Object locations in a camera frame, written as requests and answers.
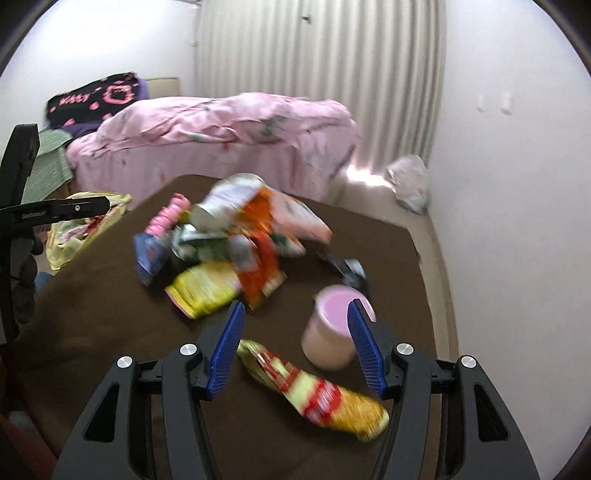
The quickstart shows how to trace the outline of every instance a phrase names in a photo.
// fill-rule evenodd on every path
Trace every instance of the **blue snack package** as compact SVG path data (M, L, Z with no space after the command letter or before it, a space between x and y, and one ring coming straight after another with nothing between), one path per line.
M158 238L147 233L134 235L136 270L144 285L150 285L170 256L171 235Z

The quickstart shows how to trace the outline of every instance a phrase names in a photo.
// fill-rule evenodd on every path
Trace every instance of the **candy wrapper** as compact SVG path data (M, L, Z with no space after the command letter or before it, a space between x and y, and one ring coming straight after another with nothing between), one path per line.
M304 372L260 343L242 340L238 356L255 380L282 394L312 423L354 433L362 442L378 437L389 415L380 403Z

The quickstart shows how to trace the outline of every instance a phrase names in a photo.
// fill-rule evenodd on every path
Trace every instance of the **pink bottle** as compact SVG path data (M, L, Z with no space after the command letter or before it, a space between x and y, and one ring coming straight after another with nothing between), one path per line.
M191 201L180 193L175 193L170 204L152 218L145 230L148 235L162 237L178 223L181 214L191 209Z

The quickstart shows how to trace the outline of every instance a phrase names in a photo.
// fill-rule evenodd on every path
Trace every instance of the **pile of snack wrappers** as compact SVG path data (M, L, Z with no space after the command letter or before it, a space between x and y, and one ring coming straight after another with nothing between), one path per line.
M256 309L285 280L278 257L304 255L299 239L327 245L331 236L306 205L256 175L238 174L216 183L196 205L175 194L145 232L135 235L134 244L138 274L146 285L169 260L186 268L166 292L196 319L241 292L249 308ZM318 426L368 442L388 425L388 412L379 402L304 372L252 340L241 341L238 356L253 378Z
M279 256L304 255L298 238L328 244L331 235L304 203L256 175L238 174L215 184L194 206L176 194L134 242L145 284L170 257L189 267L167 294L188 317L198 318L240 292L256 309L285 280Z

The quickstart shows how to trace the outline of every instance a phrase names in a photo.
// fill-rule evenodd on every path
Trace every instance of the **orange snack bag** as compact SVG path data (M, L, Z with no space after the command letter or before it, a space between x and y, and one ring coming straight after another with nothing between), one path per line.
M264 232L253 232L250 238L230 237L229 245L244 299L254 310L285 280L285 274L279 270L273 240Z
M245 224L250 230L271 233L271 197L273 192L262 187L256 196L248 202L238 214L238 222Z

